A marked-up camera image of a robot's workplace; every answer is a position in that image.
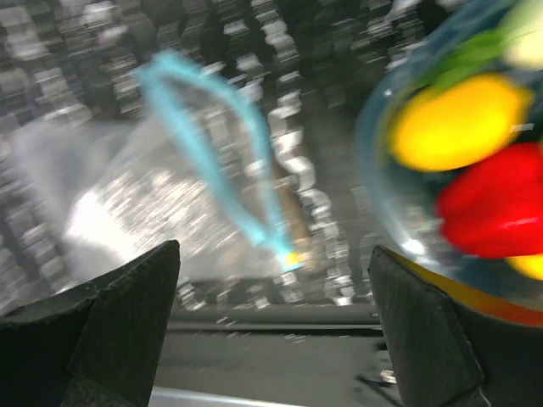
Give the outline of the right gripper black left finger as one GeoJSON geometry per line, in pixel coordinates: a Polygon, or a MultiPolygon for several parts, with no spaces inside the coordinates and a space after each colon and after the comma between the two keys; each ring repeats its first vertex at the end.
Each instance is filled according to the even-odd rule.
{"type": "Polygon", "coordinates": [[[146,406],[176,295],[175,240],[1,318],[3,406],[146,406]]]}

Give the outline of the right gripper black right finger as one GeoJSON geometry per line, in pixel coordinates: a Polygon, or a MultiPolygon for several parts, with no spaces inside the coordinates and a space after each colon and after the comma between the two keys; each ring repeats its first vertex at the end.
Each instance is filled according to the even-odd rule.
{"type": "Polygon", "coordinates": [[[540,406],[542,313],[377,246],[373,299],[406,406],[540,406]]]}

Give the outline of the red fake bell pepper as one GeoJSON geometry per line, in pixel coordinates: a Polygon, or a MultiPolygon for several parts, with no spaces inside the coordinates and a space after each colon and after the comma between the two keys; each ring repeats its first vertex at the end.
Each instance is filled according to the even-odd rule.
{"type": "Polygon", "coordinates": [[[436,201],[442,235],[465,254],[542,253],[542,146],[521,142],[472,165],[436,201]]]}

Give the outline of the clear zip top bag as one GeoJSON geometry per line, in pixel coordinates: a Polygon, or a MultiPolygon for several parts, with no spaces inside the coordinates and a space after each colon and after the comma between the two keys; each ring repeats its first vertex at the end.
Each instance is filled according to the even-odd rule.
{"type": "Polygon", "coordinates": [[[175,52],[132,74],[140,117],[76,124],[52,113],[12,141],[69,273],[89,281],[167,240],[178,242],[181,281],[302,268],[250,91],[175,52]]]}

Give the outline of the yellow fake lemon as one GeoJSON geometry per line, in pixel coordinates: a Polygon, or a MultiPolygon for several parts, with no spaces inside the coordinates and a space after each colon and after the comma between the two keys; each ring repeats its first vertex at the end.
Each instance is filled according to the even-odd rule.
{"type": "Polygon", "coordinates": [[[430,86],[398,113],[388,135],[396,161],[421,172],[455,170],[510,144],[535,94],[503,74],[474,75],[434,93],[430,86]]]}

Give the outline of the green fake leafy vegetable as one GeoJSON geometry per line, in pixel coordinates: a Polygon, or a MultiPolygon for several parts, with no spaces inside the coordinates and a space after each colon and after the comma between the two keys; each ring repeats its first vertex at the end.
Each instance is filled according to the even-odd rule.
{"type": "Polygon", "coordinates": [[[507,43],[503,30],[482,31],[455,46],[449,55],[418,80],[415,87],[429,86],[434,93],[443,92],[498,59],[507,43]]]}

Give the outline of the beige fake egg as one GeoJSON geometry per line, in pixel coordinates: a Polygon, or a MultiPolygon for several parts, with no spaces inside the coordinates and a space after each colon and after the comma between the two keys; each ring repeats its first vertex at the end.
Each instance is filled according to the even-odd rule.
{"type": "Polygon", "coordinates": [[[542,1],[517,1],[500,23],[503,59],[525,70],[542,70],[542,1]]]}

